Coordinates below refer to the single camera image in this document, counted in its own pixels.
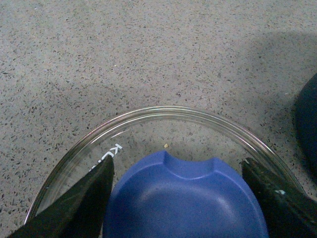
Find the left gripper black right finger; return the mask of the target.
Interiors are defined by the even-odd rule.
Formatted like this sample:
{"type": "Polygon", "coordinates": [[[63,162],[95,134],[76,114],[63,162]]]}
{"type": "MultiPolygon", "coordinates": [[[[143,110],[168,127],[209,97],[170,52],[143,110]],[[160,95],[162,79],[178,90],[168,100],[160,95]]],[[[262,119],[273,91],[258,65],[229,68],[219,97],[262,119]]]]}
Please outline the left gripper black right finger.
{"type": "Polygon", "coordinates": [[[246,158],[242,177],[257,198],[270,238],[315,238],[317,201],[269,169],[246,158]]]}

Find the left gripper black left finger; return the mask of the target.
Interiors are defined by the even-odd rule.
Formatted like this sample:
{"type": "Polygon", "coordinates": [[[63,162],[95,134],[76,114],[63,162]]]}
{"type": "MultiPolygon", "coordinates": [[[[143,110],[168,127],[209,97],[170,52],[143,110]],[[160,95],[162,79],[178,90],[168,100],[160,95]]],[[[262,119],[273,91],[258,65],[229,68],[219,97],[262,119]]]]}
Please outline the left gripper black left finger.
{"type": "Polygon", "coordinates": [[[97,238],[101,233],[114,176],[107,156],[11,238],[97,238]]]}

